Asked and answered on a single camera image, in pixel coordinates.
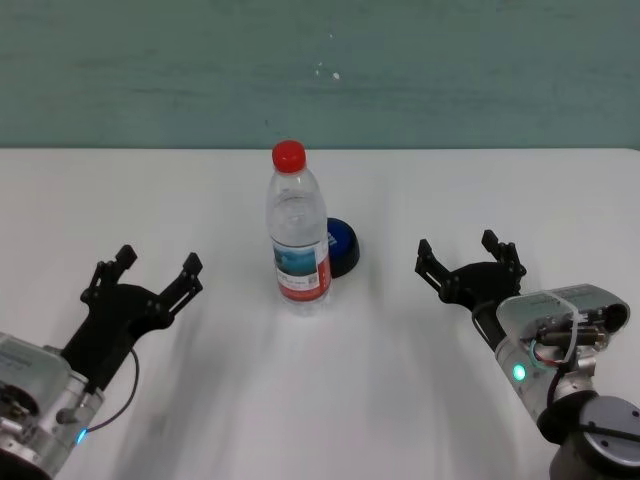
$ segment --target blue object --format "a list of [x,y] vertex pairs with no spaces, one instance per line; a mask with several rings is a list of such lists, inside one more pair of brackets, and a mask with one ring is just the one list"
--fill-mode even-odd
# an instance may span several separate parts
[[87,433],[89,431],[86,428],[83,428],[82,431],[78,434],[78,436],[76,437],[76,445],[80,445],[80,442],[82,442],[82,440],[84,440],[84,437],[87,436]]
[[360,259],[358,237],[349,224],[337,218],[327,219],[327,230],[331,277],[338,278],[350,272]]

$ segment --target green wall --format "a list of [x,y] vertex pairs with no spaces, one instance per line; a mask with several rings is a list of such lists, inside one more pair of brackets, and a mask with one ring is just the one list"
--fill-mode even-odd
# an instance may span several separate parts
[[640,146],[640,0],[0,0],[0,146]]

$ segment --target table surface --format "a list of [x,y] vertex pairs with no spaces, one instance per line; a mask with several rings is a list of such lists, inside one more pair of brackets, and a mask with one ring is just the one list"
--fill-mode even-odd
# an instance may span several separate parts
[[[318,151],[331,216],[360,263],[311,318],[278,299],[266,232],[267,151],[0,150],[3,331],[63,346],[95,262],[131,243],[124,281],[159,291],[190,251],[204,292],[144,337],[131,408],[91,434],[59,480],[543,479],[537,432],[469,313],[414,272],[516,242],[523,292],[589,282],[640,309],[640,154],[629,150]],[[633,319],[600,355],[601,394],[629,381]],[[128,359],[97,420],[126,400]]]

